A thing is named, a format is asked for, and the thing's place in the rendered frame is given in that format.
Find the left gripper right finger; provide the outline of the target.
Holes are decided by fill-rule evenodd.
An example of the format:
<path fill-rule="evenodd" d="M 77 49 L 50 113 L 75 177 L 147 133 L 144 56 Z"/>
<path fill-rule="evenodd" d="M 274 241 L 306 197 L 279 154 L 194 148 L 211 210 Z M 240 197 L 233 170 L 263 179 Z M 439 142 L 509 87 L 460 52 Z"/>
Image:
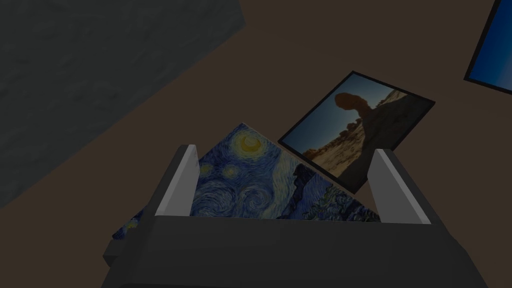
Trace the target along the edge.
<path fill-rule="evenodd" d="M 440 225 L 441 219 L 390 149 L 376 149 L 367 180 L 383 223 Z"/>

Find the starry night swirl painting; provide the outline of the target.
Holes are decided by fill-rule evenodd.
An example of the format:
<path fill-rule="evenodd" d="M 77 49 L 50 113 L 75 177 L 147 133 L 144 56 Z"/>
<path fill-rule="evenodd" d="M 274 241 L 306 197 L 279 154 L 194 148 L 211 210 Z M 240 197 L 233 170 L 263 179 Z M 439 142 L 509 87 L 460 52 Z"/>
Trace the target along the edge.
<path fill-rule="evenodd" d="M 377 213 L 244 123 L 198 165 L 192 217 L 380 221 Z"/>

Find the desert rock framed picture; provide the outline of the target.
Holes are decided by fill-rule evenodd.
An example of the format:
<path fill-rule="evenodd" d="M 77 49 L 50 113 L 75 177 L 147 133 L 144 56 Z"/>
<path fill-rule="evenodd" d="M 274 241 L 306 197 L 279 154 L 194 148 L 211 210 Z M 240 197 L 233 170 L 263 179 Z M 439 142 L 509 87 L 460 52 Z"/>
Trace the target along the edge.
<path fill-rule="evenodd" d="M 435 102 L 351 71 L 279 143 L 350 193 L 376 149 L 394 150 Z"/>

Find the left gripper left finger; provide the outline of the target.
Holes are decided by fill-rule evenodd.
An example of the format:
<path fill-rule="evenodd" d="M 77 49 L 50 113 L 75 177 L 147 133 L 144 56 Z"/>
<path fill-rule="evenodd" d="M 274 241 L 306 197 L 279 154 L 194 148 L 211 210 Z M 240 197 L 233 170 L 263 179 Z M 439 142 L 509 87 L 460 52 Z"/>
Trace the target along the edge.
<path fill-rule="evenodd" d="M 144 208 L 144 214 L 149 217 L 188 217 L 199 174 L 196 145 L 180 145 Z"/>

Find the blue black-framed picture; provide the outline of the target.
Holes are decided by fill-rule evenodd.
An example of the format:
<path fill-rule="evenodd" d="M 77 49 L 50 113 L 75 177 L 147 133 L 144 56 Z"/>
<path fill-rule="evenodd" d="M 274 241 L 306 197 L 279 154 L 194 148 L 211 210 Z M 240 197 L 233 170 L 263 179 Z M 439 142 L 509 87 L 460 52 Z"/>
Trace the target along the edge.
<path fill-rule="evenodd" d="M 495 0 L 464 80 L 512 95 L 512 0 Z"/>

